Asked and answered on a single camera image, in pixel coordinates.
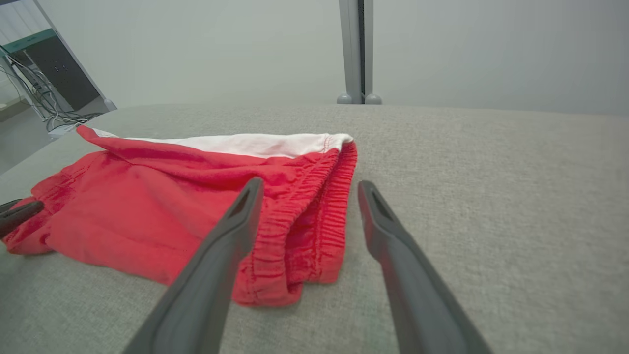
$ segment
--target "gray couch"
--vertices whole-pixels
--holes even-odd
[[[629,347],[629,119],[396,106],[155,105],[90,126],[122,137],[351,134],[339,281],[281,309],[232,304],[222,353],[397,350],[356,200],[373,181],[496,352]],[[0,202],[98,148],[66,136],[0,176]],[[119,353],[165,288],[60,254],[0,253],[0,352]]]

